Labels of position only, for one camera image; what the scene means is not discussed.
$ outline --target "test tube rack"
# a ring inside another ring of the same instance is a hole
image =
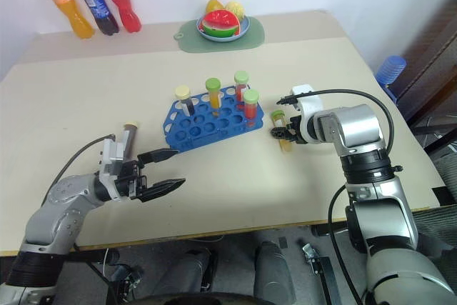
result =
[[[192,97],[195,114],[186,116],[175,101],[166,115],[164,133],[170,148],[185,152],[223,139],[229,139],[263,126],[263,111],[257,104],[255,119],[244,116],[243,104],[235,98],[235,86],[220,90],[220,109],[212,109],[208,93]]]

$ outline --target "floor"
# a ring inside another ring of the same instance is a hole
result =
[[[252,295],[255,248],[262,241],[273,241],[279,245],[280,237],[285,237],[287,241],[287,247],[282,249],[282,252],[291,270],[297,296],[296,304],[325,304],[320,279],[312,274],[311,267],[303,257],[299,241],[310,243],[321,256],[331,258],[341,303],[354,304],[333,252],[330,238],[327,236],[316,238],[311,234],[308,226],[225,235],[222,239],[215,237],[214,242],[211,243],[187,240],[124,247],[119,249],[121,255],[119,262],[140,266],[144,270],[143,279],[135,290],[136,298],[140,299],[151,294],[156,283],[179,254],[205,246],[219,253],[213,291]],[[366,257],[352,248],[346,231],[337,234],[336,237],[348,271],[353,277],[359,294],[362,294],[366,283]],[[106,267],[107,274],[112,271],[111,268]],[[54,304],[104,305],[105,296],[105,284],[86,265],[66,263],[59,278],[58,294]]]

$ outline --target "beige tabletop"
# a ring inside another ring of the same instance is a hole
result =
[[[126,121],[140,123],[134,153],[167,146],[162,124],[174,88],[205,91],[217,77],[223,86],[246,70],[261,95],[263,128],[178,154],[144,169],[149,183],[184,177],[168,196],[147,203],[113,202],[86,217],[77,243],[86,248],[134,244],[154,239],[245,231],[326,221],[327,208],[345,181],[330,144],[293,146],[281,153],[271,138],[268,114],[292,86],[316,90],[350,88],[369,92],[391,110],[396,138],[391,153],[412,209],[438,206],[432,187],[443,186],[427,155],[371,70],[336,21],[320,11],[259,18],[266,43],[256,49],[188,54],[172,36],[179,24],[146,26],[79,41],[70,34],[39,36],[0,83],[0,254],[15,254],[29,217],[38,209],[55,175],[87,142],[121,134]],[[322,96],[324,106],[367,103],[352,95]],[[374,104],[385,136],[386,120]],[[298,113],[281,106],[288,117]],[[66,175],[97,170],[95,146]],[[344,217],[347,195],[334,211]]]

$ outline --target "blue plate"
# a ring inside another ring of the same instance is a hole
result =
[[[239,35],[233,35],[230,37],[212,37],[204,32],[199,30],[199,26],[201,21],[203,21],[203,17],[201,17],[197,21],[197,31],[202,35],[205,39],[209,39],[210,41],[215,41],[215,42],[230,42],[230,41],[235,41],[236,39],[239,39],[240,37],[244,36],[244,34],[248,31],[249,25],[251,25],[251,21],[249,21],[249,17],[245,16],[243,20],[240,22],[240,34]]]

